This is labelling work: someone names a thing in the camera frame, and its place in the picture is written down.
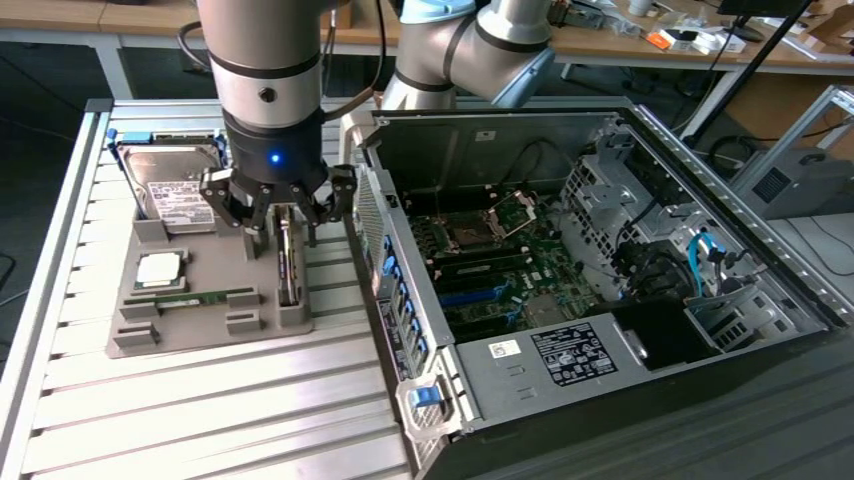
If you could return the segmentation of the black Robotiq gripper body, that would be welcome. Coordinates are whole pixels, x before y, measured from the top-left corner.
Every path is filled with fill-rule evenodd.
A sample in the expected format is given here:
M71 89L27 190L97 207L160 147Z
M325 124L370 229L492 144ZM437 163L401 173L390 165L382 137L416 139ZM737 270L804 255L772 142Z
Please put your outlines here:
M288 127L254 128L222 113L228 134L236 183L242 190L264 185L298 184L316 190L326 181L321 156L322 112Z

